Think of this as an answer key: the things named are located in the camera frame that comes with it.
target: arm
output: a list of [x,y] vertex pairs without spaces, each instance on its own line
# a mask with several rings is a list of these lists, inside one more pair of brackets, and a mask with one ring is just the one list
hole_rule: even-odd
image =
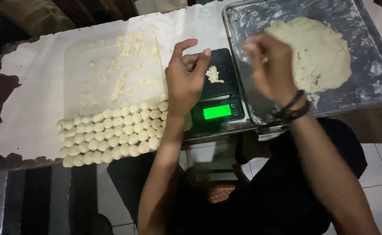
[[[267,98],[284,107],[295,96],[292,49],[272,36],[250,37],[245,49],[253,64],[252,79]],[[264,53],[268,61],[263,63]],[[305,97],[294,105],[300,108]],[[312,113],[293,121],[290,131],[299,152],[304,175],[318,200],[347,234],[375,234],[376,227],[365,194],[355,175]]]
[[[169,96],[169,113],[161,145],[143,187],[139,202],[139,234],[164,234],[170,202],[178,184],[179,155],[185,115],[198,102],[204,85],[211,51],[201,55],[182,56],[183,50],[197,44],[189,39],[175,45],[169,66],[165,69]],[[196,63],[195,69],[189,72]]]

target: person's left hand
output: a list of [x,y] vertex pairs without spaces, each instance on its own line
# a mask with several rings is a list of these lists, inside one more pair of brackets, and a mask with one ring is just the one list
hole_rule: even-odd
[[197,45],[197,39],[175,44],[169,66],[165,69],[169,96],[169,114],[184,117],[200,99],[211,50],[185,55],[185,49]]

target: digital kitchen scale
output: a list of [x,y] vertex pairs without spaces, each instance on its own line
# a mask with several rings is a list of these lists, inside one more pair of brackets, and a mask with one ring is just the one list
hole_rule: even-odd
[[216,129],[221,123],[245,117],[229,49],[211,51],[209,68],[211,66],[217,68],[219,80],[224,83],[211,83],[207,76],[204,79],[201,98],[191,109],[193,126],[203,130]]

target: hand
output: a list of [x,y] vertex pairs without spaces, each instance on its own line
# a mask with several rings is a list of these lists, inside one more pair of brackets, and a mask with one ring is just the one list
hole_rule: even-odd
[[170,115],[184,117],[200,99],[211,50],[205,49],[201,54],[182,56],[183,50],[195,45],[197,39],[175,44],[171,61],[165,69]]
[[255,87],[282,107],[290,103],[297,93],[293,80],[292,48],[266,33],[249,37],[243,47],[252,62]]

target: green lcd display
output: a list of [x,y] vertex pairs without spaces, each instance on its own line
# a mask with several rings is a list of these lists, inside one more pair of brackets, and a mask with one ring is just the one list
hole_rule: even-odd
[[230,106],[228,104],[203,109],[203,111],[204,111],[204,119],[206,120],[211,118],[219,118],[219,117],[231,115]]

